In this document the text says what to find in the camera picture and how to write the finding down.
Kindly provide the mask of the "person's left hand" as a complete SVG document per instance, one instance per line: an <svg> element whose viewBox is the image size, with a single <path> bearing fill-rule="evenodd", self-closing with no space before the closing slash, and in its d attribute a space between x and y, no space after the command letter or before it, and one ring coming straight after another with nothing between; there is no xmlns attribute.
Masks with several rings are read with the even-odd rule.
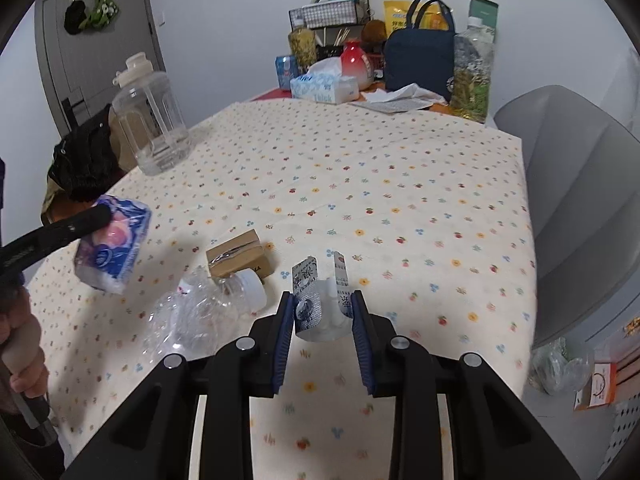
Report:
<svg viewBox="0 0 640 480"><path fill-rule="evenodd" d="M17 414L12 393L29 399L47 393L49 372L40 347L40 324L32 314L29 293L23 286L1 294L1 361L10 372L1 381L1 411Z"/></svg>

